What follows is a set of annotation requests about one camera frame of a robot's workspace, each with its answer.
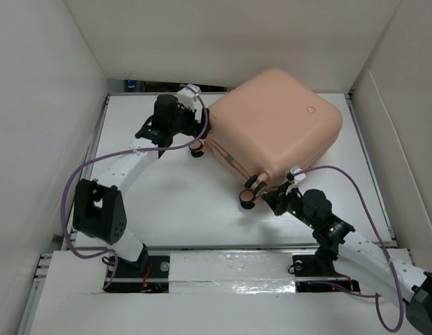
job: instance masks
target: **white panel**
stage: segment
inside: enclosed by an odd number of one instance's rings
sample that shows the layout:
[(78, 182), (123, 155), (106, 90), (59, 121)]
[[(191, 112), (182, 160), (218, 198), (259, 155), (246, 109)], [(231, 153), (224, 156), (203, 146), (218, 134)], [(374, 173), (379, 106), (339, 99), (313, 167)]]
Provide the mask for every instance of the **white panel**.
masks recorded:
[(411, 249), (416, 265), (432, 269), (432, 225), (398, 133), (369, 71), (364, 73), (353, 98), (396, 238), (402, 247)]
[[(361, 188), (385, 241), (391, 241), (357, 132), (343, 94), (323, 94), (343, 116), (343, 128), (332, 148), (316, 163), (337, 165)], [(204, 95), (210, 105), (221, 95)], [(128, 147), (154, 110), (155, 96), (112, 96), (97, 156)], [(178, 135), (175, 144), (191, 138)], [(95, 164), (98, 176), (112, 160)], [(311, 172), (301, 190), (319, 188), (332, 201), (334, 213), (377, 241), (350, 182), (335, 171)], [(189, 150), (166, 152), (135, 181), (124, 198), (128, 227), (148, 246), (288, 246), (313, 244), (312, 230), (290, 214), (275, 216), (261, 202), (251, 211), (240, 209), (241, 183), (211, 153), (192, 158)], [(76, 246), (99, 240), (78, 234)]]
[[(56, 271), (50, 268), (31, 335), (52, 334), (53, 329), (58, 335), (387, 334), (378, 322), (373, 299), (342, 293), (86, 293), (90, 273), (105, 268), (100, 259), (78, 260), (62, 251), (54, 254), (52, 265), (56, 263)], [(84, 283), (78, 274), (85, 275)], [(62, 286), (69, 281), (75, 285)], [(381, 309), (385, 321), (395, 325), (397, 309), (384, 300)], [(416, 333), (405, 320), (398, 334)]]
[(369, 63), (374, 82), (367, 73), (359, 83), (357, 117), (397, 237), (432, 264), (432, 0), (402, 1)]
[(0, 1), (0, 334), (17, 332), (105, 92), (62, 1)]
[(66, 0), (108, 77), (236, 86), (283, 68), (346, 92), (399, 0)]

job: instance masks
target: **white platform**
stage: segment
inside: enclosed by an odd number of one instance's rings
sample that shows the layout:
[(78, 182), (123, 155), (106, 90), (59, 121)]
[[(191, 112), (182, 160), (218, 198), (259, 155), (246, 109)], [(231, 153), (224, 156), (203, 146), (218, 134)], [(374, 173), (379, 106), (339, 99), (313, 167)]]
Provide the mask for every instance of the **white platform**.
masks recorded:
[[(397, 255), (406, 256), (406, 251)], [(203, 258), (193, 258), (196, 268), (209, 269), (211, 261)], [(261, 258), (256, 259), (259, 265)], [(238, 274), (245, 270), (249, 278), (287, 276), (291, 283), (282, 262), (273, 263), (273, 259), (282, 258), (269, 258), (268, 267), (260, 273), (261, 268), (254, 267), (252, 258)], [(189, 282), (202, 279), (190, 275), (186, 270), (190, 267), (183, 261), (175, 264), (174, 260), (177, 258), (171, 258), (171, 270), (176, 278), (186, 276)], [(222, 275), (209, 271), (205, 279), (237, 278), (220, 264), (214, 268), (220, 269)], [(220, 289), (216, 294), (201, 289), (156, 295), (107, 294), (101, 290), (105, 270), (100, 258), (80, 260), (69, 251), (55, 252), (30, 334), (387, 334), (378, 322), (373, 299), (343, 293), (239, 294), (234, 290), (221, 293)], [(381, 310), (387, 324), (393, 327), (397, 308), (383, 299)], [(416, 333), (405, 320), (398, 334)]]
[[(384, 241), (391, 237), (368, 170), (359, 136), (343, 94), (320, 94), (343, 115), (343, 129), (317, 165), (336, 165), (350, 173)], [(210, 105), (221, 95), (204, 95)], [(156, 96), (112, 96), (105, 116), (97, 156), (127, 149), (134, 134), (152, 114)], [(175, 144), (190, 138), (178, 135)], [(97, 176), (114, 160), (95, 164)], [(312, 172), (301, 190), (319, 188), (332, 201), (334, 213), (376, 241), (354, 188), (330, 170)], [(242, 185), (212, 156), (192, 158), (187, 149), (166, 152), (132, 185), (124, 199), (128, 227), (148, 246), (301, 246), (314, 244), (311, 230), (289, 214), (276, 217), (265, 203), (243, 211), (238, 203)], [(78, 234), (76, 246), (100, 242)]]

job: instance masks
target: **black mounting base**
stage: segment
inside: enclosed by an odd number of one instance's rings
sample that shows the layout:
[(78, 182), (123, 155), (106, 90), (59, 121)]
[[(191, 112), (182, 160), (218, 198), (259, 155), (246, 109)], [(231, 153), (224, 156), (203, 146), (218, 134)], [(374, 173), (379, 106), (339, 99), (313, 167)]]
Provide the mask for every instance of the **black mounting base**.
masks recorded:
[[(134, 273), (131, 267), (127, 267), (124, 262), (119, 262), (114, 279), (105, 291), (108, 293), (167, 292), (170, 256), (153, 255), (146, 259), (146, 267), (141, 273)], [(112, 270), (108, 269), (104, 285), (108, 283), (111, 275)]]
[(315, 255), (293, 255), (296, 277), (335, 277), (337, 273), (319, 261)]

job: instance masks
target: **black bracket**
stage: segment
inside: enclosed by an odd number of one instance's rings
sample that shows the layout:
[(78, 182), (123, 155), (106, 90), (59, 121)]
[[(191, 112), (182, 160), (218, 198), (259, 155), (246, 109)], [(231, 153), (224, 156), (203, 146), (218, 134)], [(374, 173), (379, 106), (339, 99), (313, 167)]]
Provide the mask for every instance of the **black bracket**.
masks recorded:
[(406, 318), (419, 332), (432, 334), (432, 273), (425, 272), (426, 279), (412, 290), (415, 295), (406, 305)]
[(73, 227), (88, 237), (112, 245), (121, 239), (127, 226), (121, 191), (116, 186), (101, 186), (81, 179), (75, 189)]
[(201, 139), (205, 139), (211, 130), (207, 115), (202, 111), (202, 119), (199, 122), (195, 120), (194, 111), (185, 108), (176, 96), (161, 94), (157, 96), (154, 104), (154, 114), (146, 120), (135, 137), (151, 140), (159, 147), (170, 147), (173, 137), (179, 133), (197, 137), (202, 132), (205, 122), (208, 126)]

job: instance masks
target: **white enclosure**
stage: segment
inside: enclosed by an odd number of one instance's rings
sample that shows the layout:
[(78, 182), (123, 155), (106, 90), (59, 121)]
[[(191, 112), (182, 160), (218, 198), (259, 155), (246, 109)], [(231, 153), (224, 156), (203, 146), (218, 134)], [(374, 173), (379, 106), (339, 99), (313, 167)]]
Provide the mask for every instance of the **white enclosure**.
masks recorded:
[(270, 67), (317, 93), (356, 88), (399, 246), (431, 269), (432, 0), (0, 1), (0, 335), (60, 233), (108, 79), (236, 86)]
[(66, 0), (110, 78), (237, 86), (261, 70), (346, 93), (399, 0)]

